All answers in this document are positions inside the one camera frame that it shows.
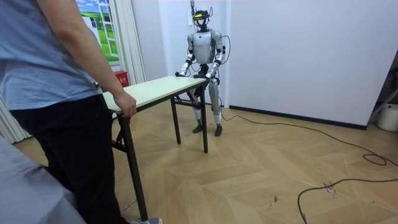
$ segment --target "fire extinguisher box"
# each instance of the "fire extinguisher box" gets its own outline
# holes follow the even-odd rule
[[[127,72],[125,71],[118,71],[114,73],[116,75],[116,78],[118,78],[120,84],[122,84],[123,87],[129,86],[129,79],[127,78]]]

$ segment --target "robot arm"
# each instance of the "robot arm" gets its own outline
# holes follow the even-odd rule
[[[185,76],[187,74],[189,66],[191,66],[192,62],[195,60],[195,55],[193,54],[193,36],[190,34],[188,36],[188,56],[187,60],[185,61],[184,65],[182,65],[180,76]]]
[[[215,61],[214,61],[213,65],[211,66],[208,73],[206,74],[207,78],[213,78],[216,75],[216,73],[217,73],[220,65],[223,63],[223,59],[224,59],[223,35],[218,31],[211,31],[211,38],[216,43],[217,54],[216,54]]]

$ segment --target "man's hand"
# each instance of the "man's hand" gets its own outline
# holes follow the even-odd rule
[[[120,94],[113,95],[114,102],[123,111],[123,118],[129,118],[137,113],[136,99],[127,94],[125,91]]]

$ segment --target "blue shirt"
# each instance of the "blue shirt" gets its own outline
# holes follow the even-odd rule
[[[36,0],[1,0],[0,90],[9,110],[102,93],[52,32]]]

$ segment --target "person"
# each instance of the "person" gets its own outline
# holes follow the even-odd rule
[[[75,194],[88,224],[128,223],[114,193],[112,115],[95,81],[124,117],[137,113],[136,100],[118,82],[75,0],[1,1],[0,21],[6,107],[38,140],[49,172]]]

